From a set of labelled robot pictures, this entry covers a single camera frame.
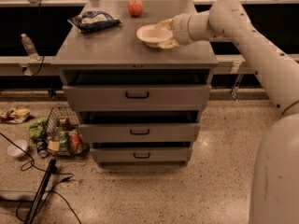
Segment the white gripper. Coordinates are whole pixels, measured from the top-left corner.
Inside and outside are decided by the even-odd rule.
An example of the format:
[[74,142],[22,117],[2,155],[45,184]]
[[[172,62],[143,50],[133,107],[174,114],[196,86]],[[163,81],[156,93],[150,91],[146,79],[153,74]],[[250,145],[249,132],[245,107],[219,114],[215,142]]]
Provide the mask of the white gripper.
[[193,43],[193,40],[189,31],[189,23],[192,14],[179,14],[174,19],[168,19],[158,22],[155,27],[157,29],[166,29],[173,33],[173,37],[167,41],[158,44],[160,49],[172,49],[178,47],[179,45],[188,46]]

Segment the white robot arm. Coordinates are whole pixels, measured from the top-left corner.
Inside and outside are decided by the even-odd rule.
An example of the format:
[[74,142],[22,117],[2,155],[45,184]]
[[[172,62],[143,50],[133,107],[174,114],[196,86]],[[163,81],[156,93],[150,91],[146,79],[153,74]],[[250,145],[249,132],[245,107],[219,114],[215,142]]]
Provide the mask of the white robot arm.
[[264,135],[256,156],[249,224],[299,224],[299,63],[252,25],[236,0],[160,21],[171,37],[164,49],[225,38],[232,42],[282,118]]

